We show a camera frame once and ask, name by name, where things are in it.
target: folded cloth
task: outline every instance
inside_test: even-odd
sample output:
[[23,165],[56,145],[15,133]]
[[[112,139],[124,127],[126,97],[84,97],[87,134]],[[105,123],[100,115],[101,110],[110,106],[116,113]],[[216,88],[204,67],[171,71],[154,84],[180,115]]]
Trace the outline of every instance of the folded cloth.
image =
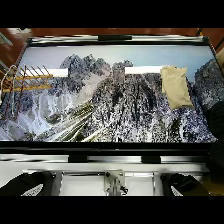
[[180,107],[194,108],[187,87],[187,68],[164,66],[162,76],[162,93],[166,93],[172,110]]

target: wooden floor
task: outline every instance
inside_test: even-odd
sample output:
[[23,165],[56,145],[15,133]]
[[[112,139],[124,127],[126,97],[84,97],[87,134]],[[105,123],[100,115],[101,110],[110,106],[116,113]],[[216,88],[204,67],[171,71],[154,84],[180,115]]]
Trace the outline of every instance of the wooden floor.
[[[31,28],[31,33],[22,35],[12,33],[8,28],[0,28],[0,32],[5,35],[13,46],[0,44],[0,60],[8,67],[14,64],[30,36],[67,36],[67,35],[102,35],[102,34],[158,34],[158,35],[186,35],[195,36],[197,28]],[[212,45],[215,47],[224,37],[224,28],[204,28],[203,36],[209,36]],[[219,47],[219,52],[224,47],[224,43]]]

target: white strip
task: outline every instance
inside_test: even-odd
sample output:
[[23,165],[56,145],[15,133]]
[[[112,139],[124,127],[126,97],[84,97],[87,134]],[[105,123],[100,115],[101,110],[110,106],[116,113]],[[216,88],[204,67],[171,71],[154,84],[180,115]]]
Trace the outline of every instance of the white strip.
[[[47,71],[48,71],[51,75],[53,75],[53,77],[68,77],[68,69],[67,68],[65,68],[65,69],[48,69],[47,68],[47,71],[45,69],[41,69],[41,71],[43,73],[39,69],[35,69],[35,70],[31,70],[30,69],[30,71],[31,71],[31,73],[34,76],[38,76],[37,73],[39,75],[43,75],[43,73],[44,73],[44,75],[48,75],[48,73],[47,73]],[[30,71],[29,70],[26,70],[26,75],[32,76],[32,74],[30,73]]]
[[144,73],[160,73],[164,66],[139,66],[139,67],[125,67],[125,74],[144,74]]

